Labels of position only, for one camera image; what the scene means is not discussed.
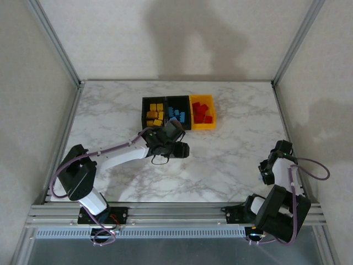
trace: plastic storage bin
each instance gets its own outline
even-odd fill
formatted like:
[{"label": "plastic storage bin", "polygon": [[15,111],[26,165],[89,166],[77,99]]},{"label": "plastic storage bin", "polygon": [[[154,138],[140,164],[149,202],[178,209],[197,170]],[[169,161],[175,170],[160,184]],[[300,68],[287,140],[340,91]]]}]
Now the plastic storage bin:
[{"label": "plastic storage bin", "polygon": [[[216,109],[213,103],[212,95],[191,95],[189,96],[190,109],[191,109],[191,128],[193,130],[211,130],[216,128]],[[212,123],[194,123],[194,110],[192,104],[200,102],[201,105],[206,104],[208,110],[206,116],[212,117]]]}]

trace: purple cable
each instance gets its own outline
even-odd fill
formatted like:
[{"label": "purple cable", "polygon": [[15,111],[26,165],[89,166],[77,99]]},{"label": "purple cable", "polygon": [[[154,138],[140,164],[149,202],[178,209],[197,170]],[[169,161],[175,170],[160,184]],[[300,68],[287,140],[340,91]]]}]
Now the purple cable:
[{"label": "purple cable", "polygon": [[[149,129],[152,129],[151,127],[147,127],[147,128],[144,128],[132,141],[131,143],[135,143],[141,136],[142,134],[149,130]],[[114,147],[111,147],[111,148],[108,148],[108,149],[105,149],[105,150],[102,150],[100,153],[101,154],[105,154],[105,153],[109,153],[109,152],[113,152],[113,151],[116,151],[116,150],[119,150],[121,148],[124,148],[124,147],[127,147],[129,146],[129,142],[126,142],[125,144],[121,144],[121,145],[117,145],[117,146],[114,146]],[[52,176],[51,180],[50,180],[50,183],[49,183],[49,190],[52,194],[52,196],[54,198],[57,198],[57,199],[62,199],[62,198],[65,198],[67,197],[67,194],[65,195],[57,195],[55,192],[54,192],[54,183],[55,183],[55,180],[57,178],[57,176],[60,174],[61,171],[63,171],[65,168],[67,168],[69,165],[71,165],[73,162],[76,162],[80,159],[83,159],[85,157],[89,157],[89,156],[96,156],[98,155],[98,152],[93,152],[93,153],[85,153],[83,155],[80,155],[80,156],[77,156],[73,159],[71,159],[70,161],[67,161],[64,165],[62,165],[61,167],[59,167],[57,169],[57,171],[55,172],[55,174]]]},{"label": "purple cable", "polygon": [[292,200],[293,200],[293,234],[292,234],[292,237],[290,239],[290,241],[287,243],[287,242],[283,242],[277,238],[275,239],[272,239],[272,240],[269,240],[269,241],[264,241],[264,242],[261,242],[259,241],[259,245],[261,244],[267,244],[267,243],[272,243],[272,242],[275,242],[275,241],[278,241],[279,243],[283,244],[284,246],[290,246],[292,245],[295,240],[296,240],[296,237],[297,237],[297,233],[298,233],[298,217],[297,217],[297,197],[296,197],[296,189],[295,189],[295,186],[292,185],[292,183],[294,183],[294,180],[293,180],[293,174],[292,174],[292,170],[294,167],[297,167],[297,168],[300,168],[302,171],[304,171],[305,173],[307,173],[309,176],[311,176],[312,178],[314,179],[317,179],[319,181],[325,181],[327,180],[330,176],[331,176],[331,173],[329,171],[329,169],[321,164],[320,162],[316,161],[316,160],[313,160],[313,159],[310,159],[310,158],[297,158],[298,160],[305,160],[305,161],[310,161],[310,162],[313,162],[315,164],[318,164],[320,166],[322,166],[326,172],[327,172],[327,176],[324,177],[324,178],[318,178],[317,176],[311,174],[309,171],[307,171],[305,168],[299,166],[299,165],[296,165],[296,164],[293,164],[290,166],[290,168],[288,168],[288,177],[289,177],[289,180],[290,180],[290,183],[291,183],[291,188],[292,188]]},{"label": "purple cable", "polygon": [[[134,144],[134,143],[142,136],[142,134],[143,134],[145,131],[149,130],[149,129],[152,129],[152,128],[151,128],[151,127],[146,127],[146,128],[144,128],[144,129],[131,141],[131,143]],[[113,151],[119,150],[119,149],[124,148],[124,147],[128,147],[131,143],[130,143],[130,142],[126,142],[125,144],[117,145],[117,146],[114,146],[114,147],[111,147],[111,148],[102,150],[102,151],[100,152],[100,154],[102,155],[102,154],[105,154],[105,153],[109,153],[109,152],[113,152]],[[75,157],[75,158],[69,160],[69,161],[66,162],[64,165],[62,165],[60,168],[58,168],[57,171],[55,172],[55,174],[54,174],[54,175],[52,176],[52,178],[50,179],[50,183],[49,183],[49,190],[50,190],[52,196],[53,196],[54,198],[57,198],[57,199],[62,199],[62,198],[67,197],[67,194],[65,194],[65,195],[57,195],[57,194],[54,192],[54,183],[55,183],[55,180],[56,180],[57,176],[60,174],[61,171],[63,171],[63,170],[64,170],[65,168],[67,168],[69,165],[71,165],[72,163],[74,163],[74,162],[76,162],[76,161],[78,161],[78,160],[80,160],[80,159],[83,159],[83,158],[85,158],[85,157],[90,157],[90,156],[96,156],[96,155],[98,155],[98,154],[99,154],[99,152],[85,153],[85,154],[83,154],[83,155],[77,156],[77,157]],[[99,225],[99,226],[102,228],[101,230],[99,230],[99,231],[94,235],[94,237],[93,237],[93,243],[94,243],[94,244],[97,244],[97,242],[96,242],[97,236],[98,236],[99,234],[101,234],[102,232],[104,232],[104,231],[108,232],[108,233],[113,237],[113,240],[112,240],[112,241],[109,241],[109,242],[106,241],[106,242],[100,243],[99,245],[100,245],[100,246],[104,246],[104,245],[108,245],[108,244],[113,243],[113,242],[116,240],[115,234],[114,234],[113,232],[110,232],[109,229],[105,228],[102,224],[100,224],[100,223],[98,222],[98,220],[94,217],[94,215],[93,215],[85,206],[82,205],[82,208],[85,209],[85,211],[87,212],[87,214],[89,215],[89,217],[90,217],[97,225]]]},{"label": "purple cable", "polygon": [[303,168],[303,167],[301,167],[301,166],[299,166],[299,165],[295,165],[296,167],[300,168],[302,171],[304,171],[305,173],[307,173],[307,174],[308,174],[309,176],[311,176],[312,178],[317,179],[318,181],[326,181],[326,180],[329,179],[329,177],[331,176],[331,173],[330,173],[329,169],[328,169],[325,165],[321,164],[320,162],[318,162],[318,161],[316,161],[316,160],[313,160],[313,159],[310,159],[310,158],[297,158],[297,159],[298,159],[298,160],[310,161],[310,162],[313,162],[313,163],[315,163],[315,164],[318,164],[319,166],[323,167],[324,170],[326,170],[326,172],[327,172],[327,176],[326,176],[326,177],[324,177],[324,178],[318,178],[317,176],[315,176],[315,175],[311,174],[309,171],[307,171],[305,168]]},{"label": "purple cable", "polygon": [[[93,214],[91,214],[91,212],[85,207],[82,205],[82,208],[85,209],[85,211],[87,212],[87,214],[89,215],[89,217],[97,224],[101,227],[101,230],[99,230],[97,233],[95,233],[94,237],[93,237],[93,244],[96,245],[96,244],[99,244],[100,246],[104,246],[104,245],[109,245],[111,243],[113,243],[115,240],[116,240],[116,237],[115,237],[115,233],[114,232],[111,232],[108,228],[105,228],[101,223],[99,223],[99,221],[93,216]],[[103,232],[108,232],[112,237],[113,237],[113,240],[111,241],[105,241],[103,243],[97,243],[96,242],[96,239],[97,239],[97,236]]]}]

